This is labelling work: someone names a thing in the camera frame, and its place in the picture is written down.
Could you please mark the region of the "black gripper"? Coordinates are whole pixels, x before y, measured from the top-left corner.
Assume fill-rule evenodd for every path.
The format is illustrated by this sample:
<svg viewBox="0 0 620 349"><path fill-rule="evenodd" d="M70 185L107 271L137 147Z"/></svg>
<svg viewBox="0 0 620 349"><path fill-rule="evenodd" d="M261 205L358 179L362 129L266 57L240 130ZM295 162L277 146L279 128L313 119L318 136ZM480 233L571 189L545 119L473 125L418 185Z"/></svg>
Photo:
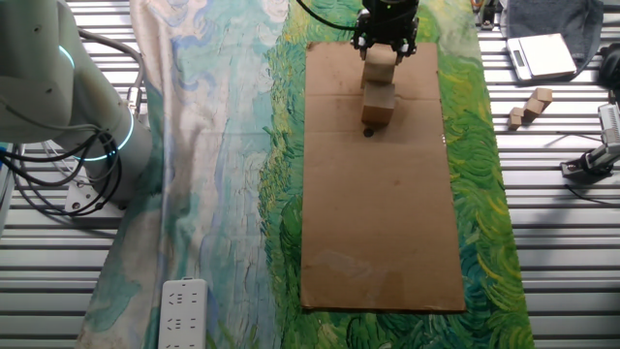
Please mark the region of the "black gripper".
<svg viewBox="0 0 620 349"><path fill-rule="evenodd" d="M417 52L419 0L363 0L351 45L366 60L374 44L396 48L396 63Z"/></svg>

